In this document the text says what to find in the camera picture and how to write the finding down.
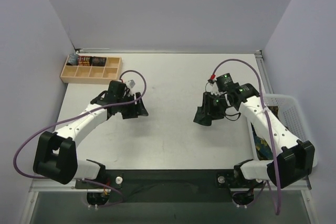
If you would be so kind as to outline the dark green tie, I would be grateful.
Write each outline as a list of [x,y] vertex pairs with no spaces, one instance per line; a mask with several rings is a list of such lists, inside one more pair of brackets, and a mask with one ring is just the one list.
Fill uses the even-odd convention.
[[202,126],[211,126],[213,121],[211,109],[205,106],[198,106],[194,116],[194,123]]

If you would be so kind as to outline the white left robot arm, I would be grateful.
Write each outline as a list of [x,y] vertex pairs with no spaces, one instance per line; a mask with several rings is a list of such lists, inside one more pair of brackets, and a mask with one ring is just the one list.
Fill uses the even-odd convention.
[[133,93],[134,80],[111,81],[108,89],[93,98],[71,123],[38,140],[33,171],[61,184],[87,179],[94,188],[106,183],[106,167],[97,161],[79,159],[77,147],[100,124],[120,113],[123,119],[148,116],[140,92]]

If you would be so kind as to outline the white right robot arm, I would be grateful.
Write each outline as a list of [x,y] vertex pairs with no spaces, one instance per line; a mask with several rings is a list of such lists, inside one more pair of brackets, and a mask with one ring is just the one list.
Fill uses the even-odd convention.
[[194,122],[211,126],[213,121],[226,117],[228,108],[234,108],[253,125],[275,155],[271,161],[248,159],[235,165],[235,185],[245,187],[251,180],[268,180],[285,188],[311,174],[314,145],[291,133],[266,107],[261,92],[250,83],[234,82],[229,73],[219,77],[212,75],[208,83],[212,89],[203,93]]

